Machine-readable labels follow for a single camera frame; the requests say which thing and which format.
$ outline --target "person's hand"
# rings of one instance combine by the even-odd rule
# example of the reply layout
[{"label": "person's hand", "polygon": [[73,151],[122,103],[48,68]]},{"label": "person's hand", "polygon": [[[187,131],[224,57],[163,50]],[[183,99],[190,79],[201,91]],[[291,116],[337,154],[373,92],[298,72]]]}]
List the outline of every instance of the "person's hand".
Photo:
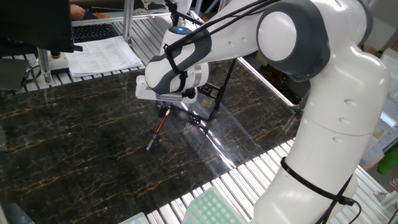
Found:
[{"label": "person's hand", "polygon": [[82,7],[72,4],[70,5],[70,14],[72,21],[80,21],[84,19],[86,11]]}]

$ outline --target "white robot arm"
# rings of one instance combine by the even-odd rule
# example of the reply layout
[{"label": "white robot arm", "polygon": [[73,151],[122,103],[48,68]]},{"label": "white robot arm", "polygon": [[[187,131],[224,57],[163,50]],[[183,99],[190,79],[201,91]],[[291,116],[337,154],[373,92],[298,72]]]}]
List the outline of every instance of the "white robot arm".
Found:
[{"label": "white robot arm", "polygon": [[[280,169],[256,202],[252,222],[321,223],[332,200],[289,171],[333,195],[347,183],[343,195],[354,195],[356,178],[350,177],[377,125],[389,83],[384,64],[358,48],[372,18],[361,0],[234,0],[202,29],[170,28],[166,54],[149,62],[136,95],[142,98],[142,85],[158,100],[183,101],[186,90],[206,83],[207,62],[257,50],[291,79],[310,80],[297,137],[284,160],[288,171]],[[330,218],[342,208],[337,204]]]}]

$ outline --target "black marble surface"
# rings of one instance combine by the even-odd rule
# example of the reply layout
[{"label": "black marble surface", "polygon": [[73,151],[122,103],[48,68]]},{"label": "black marble surface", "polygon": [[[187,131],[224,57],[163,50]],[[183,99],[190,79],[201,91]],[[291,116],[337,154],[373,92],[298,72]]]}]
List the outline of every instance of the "black marble surface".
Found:
[{"label": "black marble surface", "polygon": [[[222,85],[230,61],[210,78]],[[0,202],[38,224],[117,224],[152,212],[295,136],[291,109],[240,63],[214,121],[135,97],[143,71],[0,98]],[[206,116],[201,96],[188,106]]]}]

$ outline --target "keyboard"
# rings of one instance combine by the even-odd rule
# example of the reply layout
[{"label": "keyboard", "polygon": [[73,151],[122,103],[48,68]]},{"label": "keyboard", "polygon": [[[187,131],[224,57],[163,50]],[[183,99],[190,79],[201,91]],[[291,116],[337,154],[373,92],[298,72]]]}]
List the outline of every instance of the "keyboard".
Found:
[{"label": "keyboard", "polygon": [[94,24],[73,27],[73,38],[75,43],[103,40],[116,36],[119,36],[119,34],[111,24]]}]

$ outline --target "document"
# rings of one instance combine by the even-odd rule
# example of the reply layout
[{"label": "document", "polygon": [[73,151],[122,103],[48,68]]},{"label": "document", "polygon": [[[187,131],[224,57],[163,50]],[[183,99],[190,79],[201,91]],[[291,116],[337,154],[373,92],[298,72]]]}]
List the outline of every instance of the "document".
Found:
[{"label": "document", "polygon": [[122,36],[79,43],[82,52],[66,53],[69,71],[74,77],[140,67],[141,60]]}]

